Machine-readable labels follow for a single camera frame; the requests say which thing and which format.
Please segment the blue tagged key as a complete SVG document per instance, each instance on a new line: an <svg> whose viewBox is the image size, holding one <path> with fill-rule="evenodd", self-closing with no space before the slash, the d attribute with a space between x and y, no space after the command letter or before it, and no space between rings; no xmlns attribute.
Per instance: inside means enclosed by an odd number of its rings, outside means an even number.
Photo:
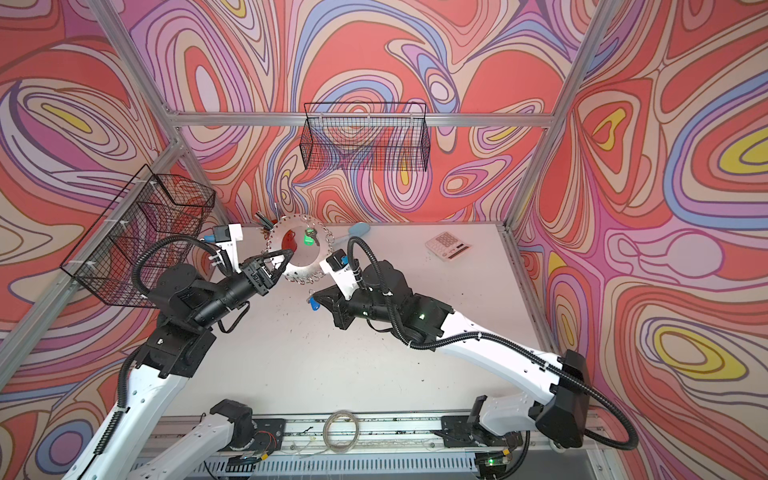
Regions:
<svg viewBox="0 0 768 480"><path fill-rule="evenodd" d="M318 311L321 308L321 305L317 302L314 295L310 295L308 297L308 303L311 306L313 311Z"/></svg>

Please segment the green tagged key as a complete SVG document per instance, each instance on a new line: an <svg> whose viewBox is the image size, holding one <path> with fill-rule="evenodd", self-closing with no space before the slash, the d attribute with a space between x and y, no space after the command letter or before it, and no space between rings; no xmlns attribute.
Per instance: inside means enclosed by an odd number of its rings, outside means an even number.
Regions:
<svg viewBox="0 0 768 480"><path fill-rule="evenodd" d="M304 232L304 244L312 246L317 244L317 231L314 228L307 228Z"/></svg>

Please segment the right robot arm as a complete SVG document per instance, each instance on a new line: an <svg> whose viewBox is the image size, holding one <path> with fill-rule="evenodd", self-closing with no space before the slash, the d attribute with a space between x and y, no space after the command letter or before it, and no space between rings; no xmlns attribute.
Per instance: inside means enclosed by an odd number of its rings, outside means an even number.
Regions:
<svg viewBox="0 0 768 480"><path fill-rule="evenodd" d="M518 388L515 395L479 396L466 420L472 433L503 437L537 431L562 448L583 446L589 397L550 370L564 368L584 381L580 356L560 357L499 336L450 305L414 292L387 261L355 274L345 262L328 258L321 270L334 284L314 293L311 303L330 311L337 328L345 330L356 319L385 322L411 349L423 345L449 353Z"/></svg>

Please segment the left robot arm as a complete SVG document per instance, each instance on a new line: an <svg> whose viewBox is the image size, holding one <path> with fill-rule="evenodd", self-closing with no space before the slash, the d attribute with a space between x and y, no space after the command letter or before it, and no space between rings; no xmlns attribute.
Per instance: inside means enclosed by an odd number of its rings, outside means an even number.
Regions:
<svg viewBox="0 0 768 480"><path fill-rule="evenodd" d="M163 271L154 287L142 276L145 264L173 243L189 243L220 260L221 281L205 280L186 263ZM282 249L252 256L240 266L221 248L186 235L173 235L145 250L131 272L135 288L159 311L156 329L123 361L116 403L72 464L68 479L183 479L218 451L253 451L263 460L277 442L259 443L250 407L222 400L189 433L135 470L134 462L161 417L197 372L216 340L214 324L234 310L246 313L250 300L274 287L293 256Z"/></svg>

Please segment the red metal pencil bucket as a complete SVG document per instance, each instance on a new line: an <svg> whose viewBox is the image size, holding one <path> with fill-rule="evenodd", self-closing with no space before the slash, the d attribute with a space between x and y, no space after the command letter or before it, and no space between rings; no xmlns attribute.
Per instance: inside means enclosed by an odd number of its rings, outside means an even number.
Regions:
<svg viewBox="0 0 768 480"><path fill-rule="evenodd" d="M293 230L288 230L282 237L281 248L283 250L291 250L296 252L298 244L296 241L296 233Z"/></svg>

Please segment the light blue spatula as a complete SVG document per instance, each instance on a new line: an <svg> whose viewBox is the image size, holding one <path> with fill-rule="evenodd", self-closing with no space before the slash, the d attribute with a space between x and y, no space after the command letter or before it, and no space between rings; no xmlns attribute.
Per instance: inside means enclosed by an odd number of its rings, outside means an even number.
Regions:
<svg viewBox="0 0 768 480"><path fill-rule="evenodd" d="M335 239L334 246L342 248L351 237L363 237L371 230L371 225L365 222L358 222L348 228L346 234Z"/></svg>

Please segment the aluminium frame post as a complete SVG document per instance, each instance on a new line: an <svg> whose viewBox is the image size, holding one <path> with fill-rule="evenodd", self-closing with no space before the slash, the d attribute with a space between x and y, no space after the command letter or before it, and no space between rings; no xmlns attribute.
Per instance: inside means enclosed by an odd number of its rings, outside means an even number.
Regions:
<svg viewBox="0 0 768 480"><path fill-rule="evenodd" d="M178 111L167 101L163 84L155 80L155 71L145 42L133 35L135 27L152 13L159 1L88 1L86 3L98 26L122 60L126 75L141 93L154 115L161 132L169 141L172 152L167 160L152 164L156 172L169 171L179 164L191 178L203 185L212 185L197 155L187 142L182 127L175 123Z"/></svg>

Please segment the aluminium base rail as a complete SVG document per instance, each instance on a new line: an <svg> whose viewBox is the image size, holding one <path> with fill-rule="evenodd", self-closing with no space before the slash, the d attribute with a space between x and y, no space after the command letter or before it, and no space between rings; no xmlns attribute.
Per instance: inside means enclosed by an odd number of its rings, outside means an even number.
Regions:
<svg viewBox="0 0 768 480"><path fill-rule="evenodd" d="M245 451L226 447L189 479L618 479L592 441L470 431L465 411L262 415Z"/></svg>

